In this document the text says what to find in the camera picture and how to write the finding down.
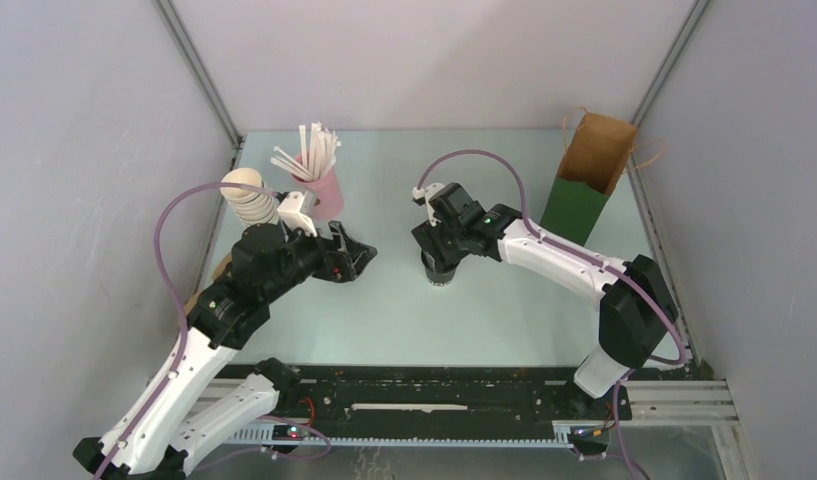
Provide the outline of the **black sleeved paper cup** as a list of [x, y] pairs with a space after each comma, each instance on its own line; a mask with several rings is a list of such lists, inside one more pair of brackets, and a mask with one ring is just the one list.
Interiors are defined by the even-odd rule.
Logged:
[[458, 263], [446, 263], [425, 251], [420, 253], [420, 259], [426, 278], [432, 285], [443, 287], [449, 285], [454, 279]]

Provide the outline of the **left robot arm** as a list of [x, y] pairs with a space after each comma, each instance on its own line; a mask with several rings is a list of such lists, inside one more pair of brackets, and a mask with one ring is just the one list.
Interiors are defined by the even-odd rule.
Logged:
[[216, 375], [270, 318], [272, 303], [310, 278], [355, 280], [375, 248], [339, 221], [328, 237], [277, 224], [247, 228], [213, 283], [178, 307], [183, 330], [131, 409], [101, 437], [73, 451], [96, 479], [184, 479], [251, 421], [288, 416], [300, 403], [300, 377], [276, 358], [259, 362], [231, 393], [189, 413]]

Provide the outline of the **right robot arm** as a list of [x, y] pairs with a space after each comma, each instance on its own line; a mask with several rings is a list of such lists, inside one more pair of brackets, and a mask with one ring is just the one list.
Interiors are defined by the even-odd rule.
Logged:
[[659, 266], [590, 251], [457, 184], [352, 196], [341, 213], [372, 248], [341, 322], [374, 365], [571, 365], [569, 411], [590, 418], [644, 366], [681, 367], [688, 350]]

